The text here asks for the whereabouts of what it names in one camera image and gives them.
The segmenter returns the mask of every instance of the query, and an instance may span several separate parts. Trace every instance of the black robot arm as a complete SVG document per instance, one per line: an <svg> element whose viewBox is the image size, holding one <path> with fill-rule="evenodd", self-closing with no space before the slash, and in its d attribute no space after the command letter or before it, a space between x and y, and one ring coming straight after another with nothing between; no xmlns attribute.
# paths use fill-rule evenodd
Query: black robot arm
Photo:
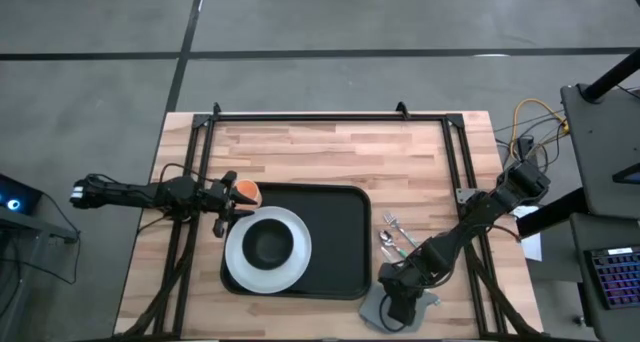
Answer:
<svg viewBox="0 0 640 342"><path fill-rule="evenodd" d="M391 299L389 317L404 325L413 324L416 300L425 288L448 281L460 250L486 233L503 214L521 204L539 201L547 193L549 182L535 166L515 163L498 177L494 190L476 192L467 201L456 227L424 241L401 264L384 263L378 281Z"/></svg>
<svg viewBox="0 0 640 342"><path fill-rule="evenodd" d="M211 186L205 188L190 176L132 185L105 175L89 174L74 183L70 201L74 207L82 209L104 205L154 208L179 221L188 220L196 211L216 212L218 219L214 234L222 237L225 222L236 221L252 213L235 210L236 203L256 204L233 187L236 178L236 172L229 171L222 179L211 180Z"/></svg>

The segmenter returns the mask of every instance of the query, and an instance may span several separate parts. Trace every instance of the rgb keyboard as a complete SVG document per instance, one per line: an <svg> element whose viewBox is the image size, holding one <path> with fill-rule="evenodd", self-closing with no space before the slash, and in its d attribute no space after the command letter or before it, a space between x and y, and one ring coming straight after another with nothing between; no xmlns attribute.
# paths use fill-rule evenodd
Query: rgb keyboard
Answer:
<svg viewBox="0 0 640 342"><path fill-rule="evenodd" d="M640 307L640 246L586 252L605 308Z"/></svg>

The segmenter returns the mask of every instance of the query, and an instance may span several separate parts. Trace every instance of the yellow cable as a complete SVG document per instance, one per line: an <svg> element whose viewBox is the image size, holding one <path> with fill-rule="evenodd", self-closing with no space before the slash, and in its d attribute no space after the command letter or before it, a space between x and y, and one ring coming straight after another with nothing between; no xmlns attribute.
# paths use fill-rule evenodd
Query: yellow cable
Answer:
<svg viewBox="0 0 640 342"><path fill-rule="evenodd" d="M520 107L522 107L524 104L526 103L537 103L540 106L544 107L547 111L549 111L550 114L553 114L553 116L558 120L558 122L563 124L562 130L563 130L563 137L564 135L569 133L569 125L566 123L565 118L561 117L560 115L558 115L558 113L556 113L553 109L551 109L551 107L549 107L549 105L547 105L546 103L542 102L539 99L536 98L527 98L524 99L522 101L520 101L520 103L518 103L518 105L516 106L516 108L513 110L513 128L511 129L511 141L509 141L509 155L512 158L516 158L515 157L515 151L514 151L514 146L516 143L516 140L518 138L517 134L518 134L518 112L520 111Z"/></svg>

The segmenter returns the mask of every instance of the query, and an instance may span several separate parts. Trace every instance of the metal bracket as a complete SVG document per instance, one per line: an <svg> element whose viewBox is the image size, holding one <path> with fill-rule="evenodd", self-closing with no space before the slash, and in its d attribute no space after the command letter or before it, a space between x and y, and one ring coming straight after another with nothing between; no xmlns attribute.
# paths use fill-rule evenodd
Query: metal bracket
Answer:
<svg viewBox="0 0 640 342"><path fill-rule="evenodd" d="M407 109L407 106L404 104L404 102L398 102L398 105L396 106L396 112L402 113L402 118L405 121L411 119L411 114L409 113L409 110Z"/></svg>
<svg viewBox="0 0 640 342"><path fill-rule="evenodd" d="M213 104L213 121L217 121L218 119L220 119L220 112L222 112L222 108L220 108L220 105L218 104L218 102L215 102Z"/></svg>
<svg viewBox="0 0 640 342"><path fill-rule="evenodd" d="M458 128L464 128L464 117L460 113L447 113L447 119Z"/></svg>
<svg viewBox="0 0 640 342"><path fill-rule="evenodd" d="M191 127L200 128L202 126L206 126L207 122L211 118L210 114L197 114L193 116L193 122L191 123Z"/></svg>
<svg viewBox="0 0 640 342"><path fill-rule="evenodd" d="M456 188L456 200L460 204L465 204L476 192L478 192L477 188Z"/></svg>

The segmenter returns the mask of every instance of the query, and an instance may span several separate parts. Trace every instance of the wire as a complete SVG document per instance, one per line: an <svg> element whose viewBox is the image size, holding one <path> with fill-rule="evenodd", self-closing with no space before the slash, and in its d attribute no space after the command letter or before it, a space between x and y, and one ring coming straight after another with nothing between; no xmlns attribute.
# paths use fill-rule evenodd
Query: wire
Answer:
<svg viewBox="0 0 640 342"><path fill-rule="evenodd" d="M547 171L549 170L549 165L550 165L550 163L549 163L549 153L547 153L547 148L544 145L542 145L540 147L542 147L542 152L544 153L544 167L542 168L542 173L544 174L544 173L547 173Z"/></svg>
<svg viewBox="0 0 640 342"><path fill-rule="evenodd" d="M514 153L514 146L518 136L518 113L520 112L520 108L526 103L537 103L540 106L544 107L547 111L549 111L549 113L552 114L558 121L562 121L562 117L558 113L556 113L553 109L551 109L551 107L549 107L549 105L539 99L527 98L520 101L520 103L518 103L516 108L513 110L513 127L511 128L511 141L509 142L509 155L513 158L516 158Z"/></svg>
<svg viewBox="0 0 640 342"><path fill-rule="evenodd" d="M215 182L215 180L213 178L207 178L207 177L201 175L200 173L192 170L191 168L187 168L186 166L183 166L183 165L178 164L178 163L167 163L166 165L164 165L164 167L162 167L162 171L160 172L160 182L162 182L164 180L164 172L167 170L168 167L172 167L172 166L173 167L180 167L183 170L188 171L189 173L193 173L196 176L204 179L205 181Z"/></svg>
<svg viewBox="0 0 640 342"><path fill-rule="evenodd" d="M549 144L549 143L554 142L554 141L556 141L556 140L558 140L558 139L560 139L560 138L562 138L562 137L567 136L567 135L569 134L568 132L564 132L562 135L560 135L560 128L564 128L564 129L565 129L565 131L566 131L566 127L564 127L564 125L566 124L566 121L567 121L567 119L565 118L563 121L561 121L561 122L558 124L558 126L557 126L556 128L549 130L549 132L547 132L547 133L546 133L546 134L545 134L545 135L540 139L542 142L539 142L538 144L536 144L536 145L535 145L535 146L534 146L534 147L529 151L529 153L527 153L527 155L526 155L526 156L524 156L524 159L526 160L527 158L529 158L529 156L531 156L531 154L535 153L535 152L540 148L540 146L543 146L543 145ZM556 131L556 130L557 130L556 137L551 137L551 138L548 138L548 139L547 139L547 137L548 137L550 134L552 134L554 131Z"/></svg>
<svg viewBox="0 0 640 342"><path fill-rule="evenodd" d="M529 132L531 132L534 128L540 126L543 123L547 123L550 121L556 121L555 117L551 117L551 118L545 118L542 121L538 121L534 124L532 124L531 126L529 126L529 128L527 128L524 132L522 132L522 134L520 135L520 137L526 136Z"/></svg>
<svg viewBox="0 0 640 342"><path fill-rule="evenodd" d="M158 219L155 219L155 220L153 220L153 221L151 221L151 222L147 223L146 225L144 225L144 226L142 226L142 227L138 228L138 234L140 234L140 232L142 232L142 230L144 230L145 228L150 227L150 226L152 226L152 225L154 225L154 224L156 224L156 223L158 223L158 222L162 221L162 220L163 220L163 219L165 219L165 218L167 218L167 216L162 216L162 217L160 217L160 218L158 218Z"/></svg>
<svg viewBox="0 0 640 342"><path fill-rule="evenodd" d="M489 229L487 230L487 233L489 233L489 231L491 231L494 228L497 229L497 230L504 231L504 232L510 234L511 237L513 237L516 240L516 242L518 242L518 243L522 242L522 238L520 238L520 236L518 236L515 232L513 232L510 229L508 229L507 227L502 227L502 226L498 226L498 225L495 225L495 224L494 225L490 225Z"/></svg>
<svg viewBox="0 0 640 342"><path fill-rule="evenodd" d="M380 323L382 323L382 326L384 326L384 328L391 332L391 333L396 333L396 332L400 332L402 331L405 327L407 327L406 324L402 324L402 326L400 326L399 328L391 328L389 327L389 325L387 325L387 323L384 321L384 318L382 318L382 307L384 305L384 303L387 301L387 298L389 298L388 294L385 294L384 297L382 297L382 299L380 300L380 307L378 307L378 316L380 317Z"/></svg>
<svg viewBox="0 0 640 342"><path fill-rule="evenodd" d="M563 108L563 109L556 110L556 111L553 111L553 112L554 112L554 113L564 112L564 108ZM537 121L537 120L539 120L539 119L541 119L541 118L544 118L544 117L547 117L547 116L551 116L551 115L553 115L554 113L547 113L547 114L543 114L543 115L541 115L541 116L534 117L534 118L531 118L531 119L528 119L528 120L525 120L525 121L522 121L522 122L518 122L518 123L516 123L516 124L512 124L512 125L508 125L508 126L506 126L506 127L498 128L498 129L496 129L496 130L493 130L493 132L494 132L494 133L495 133L495 132L500 132L500 131L504 131L504 130L506 130L506 129L509 129L509 128L513 127L513 126L519 126L519 125L522 125L522 124L525 124L525 123L529 123L529 122Z"/></svg>
<svg viewBox="0 0 640 342"><path fill-rule="evenodd" d="M36 269L36 270L40 271L40 272L44 272L46 274L49 274L49 275L59 279L60 281L66 283L68 285L72 285L72 284L76 283L75 275L73 276L73 281L69 281L66 278L60 276L59 274L57 274L57 273L55 273L53 271L50 271L50 270L48 270L46 268L34 265L32 263L29 263L29 262L21 261L21 260L18 260L18 259L9 259L9 258L0 258L0 261L2 261L2 262L16 262L16 263L23 264L25 266L29 266L29 267L31 267L33 269Z"/></svg>
<svg viewBox="0 0 640 342"><path fill-rule="evenodd" d="M620 88L621 90L627 92L628 94L632 95L633 97L635 97L637 99L640 99L640 96L638 96L637 94L631 92L630 90L628 90L628 89L626 89L626 88L624 88L624 87L622 87L620 85L617 85L617 86L618 86L618 88Z"/></svg>
<svg viewBox="0 0 640 342"><path fill-rule="evenodd" d="M89 173L89 174L87 175L87 177L104 177L104 178L106 178L107 180L109 180L109 181L111 181L111 182L113 182L113 183L117 183L117 184L124 184L124 183L120 183L120 182L118 182L118 181L114 180L113 178L111 178L111 177L109 177L109 176L107 176L107 175L101 174L101 173ZM95 188L100 188L100 189L105 190L105 191L116 191L116 192L125 192L125 193L138 193L138 194L141 194L141 195L143 195L143 196L147 197L147 198L148 198L148 199L150 199L150 200L153 200L153 197L149 196L149 195L148 195L147 193L145 193L144 191L140 191L140 190L122 191L122 190L120 190L120 189L116 189L116 188L108 188L108 187L105 187L105 186L100 186L100 185L94 184L90 179L86 179L86 181L87 181L87 183L88 183L89 185L91 185L91 186L93 186L93 187L95 187Z"/></svg>
<svg viewBox="0 0 640 342"><path fill-rule="evenodd" d="M560 137L560 126L558 126L558 131L556 132L556 148L558 150L558 153L556 154L556 157L551 162L546 163L546 167L549 167L549 165L551 165L553 162L557 161L558 158L560 158L560 139L561 138L562 137Z"/></svg>
<svg viewBox="0 0 640 342"><path fill-rule="evenodd" d="M74 266L73 266L73 281L69 281L63 277L61 277L60 275L56 274L55 272L49 271L45 268L42 268L40 266L36 266L34 264L31 264L29 262L25 262L25 261L20 261L19 259L15 259L15 260L9 260L9 259L0 259L0 261L13 261L13 262L17 262L17 263L21 263L24 264L26 266L29 266L31 268L37 269L41 272L50 274L54 277L56 277L57 279L72 285L74 283L76 283L77 277L78 277L78 261L80 260L80 251L82 250L82 240L80 239L80 230L69 220L69 218L67 217L67 215L64 214L64 212L62 212L62 209L60 208L60 206L58 205L58 203L56 203L56 201L53 199L53 197L51 197L48 193L46 192L42 192L42 194L47 197L49 199L49 201L51 201L51 203L53 203L53 205L56 207L56 209L58 210L58 212L60 213L60 215L62 216L62 218L64 218L64 220L67 222L67 224L69 226L71 226L71 228L73 229L73 231L76 233L76 238L78 239L78 248L77 248L77 252L76 252L76 260L74 262Z"/></svg>
<svg viewBox="0 0 640 342"><path fill-rule="evenodd" d="M496 142L498 142L499 145L502 145L503 147L509 147L509 144L503 140L499 140L499 139L495 139Z"/></svg>

